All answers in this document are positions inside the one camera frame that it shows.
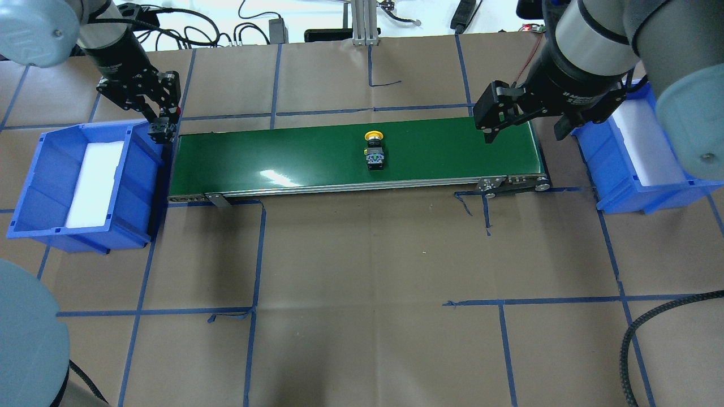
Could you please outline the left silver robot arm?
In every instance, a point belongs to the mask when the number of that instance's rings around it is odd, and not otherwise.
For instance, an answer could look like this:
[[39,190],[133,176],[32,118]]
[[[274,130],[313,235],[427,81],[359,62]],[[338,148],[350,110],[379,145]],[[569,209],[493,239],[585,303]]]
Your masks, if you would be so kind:
[[178,131],[179,73],[152,65],[134,34],[135,21],[112,1],[3,1],[3,57],[24,66],[54,67],[82,50],[101,73],[97,91],[148,121],[161,144]]

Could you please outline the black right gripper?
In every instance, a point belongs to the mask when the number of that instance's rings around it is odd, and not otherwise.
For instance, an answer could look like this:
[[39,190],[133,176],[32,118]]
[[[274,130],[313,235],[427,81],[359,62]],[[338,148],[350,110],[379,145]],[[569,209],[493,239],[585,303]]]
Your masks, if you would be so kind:
[[542,51],[522,85],[494,80],[473,107],[474,126],[492,144],[500,131],[532,120],[531,113],[561,117],[554,123],[563,141],[587,123],[602,123],[626,100],[621,75],[583,71],[557,51]]

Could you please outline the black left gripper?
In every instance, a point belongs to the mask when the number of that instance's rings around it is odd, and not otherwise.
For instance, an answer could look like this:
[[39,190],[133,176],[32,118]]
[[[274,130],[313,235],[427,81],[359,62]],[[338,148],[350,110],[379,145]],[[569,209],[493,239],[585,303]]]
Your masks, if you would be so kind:
[[160,109],[160,121],[169,132],[176,132],[181,113],[180,75],[160,71],[145,53],[122,54],[96,51],[95,65],[101,72],[96,90],[124,110],[151,114],[148,99]]

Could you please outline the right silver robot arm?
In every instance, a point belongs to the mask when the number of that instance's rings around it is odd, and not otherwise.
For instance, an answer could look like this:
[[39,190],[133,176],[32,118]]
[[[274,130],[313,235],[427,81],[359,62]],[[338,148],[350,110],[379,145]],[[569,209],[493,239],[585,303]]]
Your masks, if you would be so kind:
[[683,170],[722,180],[721,1],[520,1],[516,12],[545,22],[546,43],[527,79],[491,82],[473,107],[488,144],[534,118],[557,116],[559,140],[605,121],[638,90],[626,75],[641,63]]

